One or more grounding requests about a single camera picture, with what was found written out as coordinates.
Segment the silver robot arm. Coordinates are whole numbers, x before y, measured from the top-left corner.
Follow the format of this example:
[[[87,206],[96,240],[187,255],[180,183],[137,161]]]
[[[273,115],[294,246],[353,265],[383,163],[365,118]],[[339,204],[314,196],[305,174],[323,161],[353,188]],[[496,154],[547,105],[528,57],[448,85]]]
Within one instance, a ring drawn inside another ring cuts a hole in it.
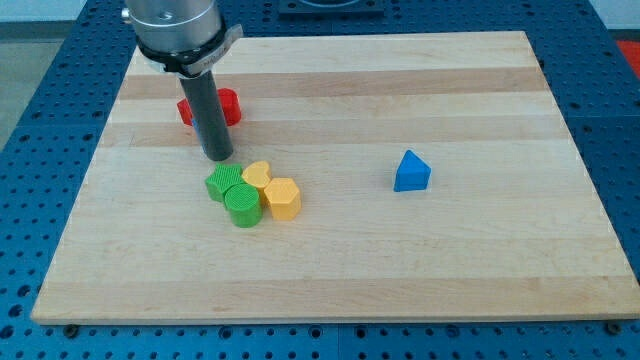
[[[140,47],[161,53],[201,47],[223,28],[215,0],[126,0],[121,16]]]

